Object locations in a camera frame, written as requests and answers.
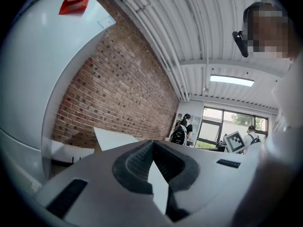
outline person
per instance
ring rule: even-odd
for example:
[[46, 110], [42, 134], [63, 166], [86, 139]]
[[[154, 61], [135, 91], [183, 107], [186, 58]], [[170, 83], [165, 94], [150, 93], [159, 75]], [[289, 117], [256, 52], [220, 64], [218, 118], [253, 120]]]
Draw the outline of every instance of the person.
[[292, 20], [275, 4], [254, 2], [244, 10], [243, 22], [244, 30], [239, 35], [243, 36], [246, 46], [252, 46], [253, 52], [269, 52], [271, 57], [287, 59], [291, 63], [287, 74], [272, 92], [279, 108], [273, 132], [300, 127], [303, 122], [302, 41]]
[[193, 125], [190, 123], [191, 116], [190, 114], [185, 114], [183, 119], [176, 123], [176, 126], [180, 123], [183, 124], [186, 127], [187, 131], [187, 142], [191, 140], [192, 137], [192, 131], [193, 131]]
[[193, 131], [193, 126], [189, 123], [190, 118], [191, 116], [189, 114], [185, 114], [183, 119], [176, 123], [173, 133], [170, 136], [171, 142], [181, 145], [189, 145]]
[[[286, 12], [274, 4], [253, 3], [245, 9], [243, 18], [248, 29], [248, 39], [255, 45], [254, 51], [255, 47], [267, 47], [266, 50], [274, 52], [272, 55], [287, 59], [291, 63], [288, 72], [278, 80], [272, 91], [279, 111], [272, 134], [260, 151], [259, 160], [262, 164], [258, 165], [247, 194], [242, 198], [231, 221], [232, 226], [258, 226], [267, 218], [266, 213], [282, 209], [281, 205], [277, 204], [285, 203], [284, 200], [288, 198], [285, 198], [284, 194], [288, 193], [289, 189], [294, 189], [291, 184], [299, 179], [298, 175], [294, 181], [298, 172], [290, 173], [289, 169], [295, 169], [294, 165], [291, 165], [293, 162], [298, 166], [302, 165], [302, 161], [298, 163], [302, 147], [300, 144], [283, 140], [297, 137], [292, 142], [298, 142], [298, 132], [303, 126], [302, 41]], [[276, 160], [263, 160], [265, 157], [271, 159], [272, 156], [272, 159], [287, 160], [282, 164]]]
[[248, 147], [254, 143], [261, 142], [259, 139], [259, 135], [256, 134], [255, 132], [255, 127], [253, 125], [249, 126], [247, 129], [247, 135], [244, 136], [243, 138], [245, 146], [247, 146], [246, 150]]

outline white table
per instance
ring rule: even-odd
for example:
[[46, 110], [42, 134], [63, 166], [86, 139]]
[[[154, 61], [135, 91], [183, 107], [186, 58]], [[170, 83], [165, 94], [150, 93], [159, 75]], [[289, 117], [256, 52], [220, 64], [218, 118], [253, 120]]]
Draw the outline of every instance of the white table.
[[[97, 127], [94, 127], [94, 131], [102, 151], [138, 142], [135, 137], [128, 134], [107, 131]], [[148, 182], [152, 184], [154, 203], [161, 213], [165, 214], [169, 186], [157, 168], [155, 162], [151, 165]]]

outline fluorescent light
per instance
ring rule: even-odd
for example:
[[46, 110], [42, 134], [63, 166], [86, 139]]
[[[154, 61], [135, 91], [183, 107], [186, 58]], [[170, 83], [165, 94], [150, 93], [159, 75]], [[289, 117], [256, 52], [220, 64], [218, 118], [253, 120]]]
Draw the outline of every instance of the fluorescent light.
[[255, 81], [249, 80], [249, 79], [227, 77], [227, 76], [217, 76], [217, 75], [211, 75], [210, 81], [233, 83], [233, 84], [238, 84], [238, 85], [243, 85], [243, 86], [248, 86], [248, 87], [251, 87], [255, 83]]

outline white panel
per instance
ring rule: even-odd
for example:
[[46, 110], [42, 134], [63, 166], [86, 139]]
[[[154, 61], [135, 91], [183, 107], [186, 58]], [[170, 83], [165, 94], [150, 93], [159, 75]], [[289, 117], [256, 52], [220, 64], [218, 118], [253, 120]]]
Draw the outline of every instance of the white panel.
[[153, 201], [164, 215], [166, 212], [167, 198], [169, 196], [169, 185], [165, 181], [162, 173], [159, 171], [157, 165], [153, 161], [151, 164], [148, 180], [152, 184]]
[[94, 153], [94, 149], [65, 145], [52, 140], [52, 159], [62, 162], [75, 163]]
[[58, 15], [63, 1], [34, 4], [16, 21], [2, 46], [0, 126], [35, 148], [41, 148], [45, 110], [58, 78], [75, 54], [104, 30], [108, 18], [95, 0], [89, 0], [82, 15]]
[[0, 130], [0, 147], [18, 167], [33, 177], [40, 184], [44, 184], [48, 176], [45, 176], [42, 164], [41, 151], [27, 146]]
[[134, 136], [128, 134], [107, 131], [97, 127], [94, 127], [94, 132], [102, 151], [138, 142]]

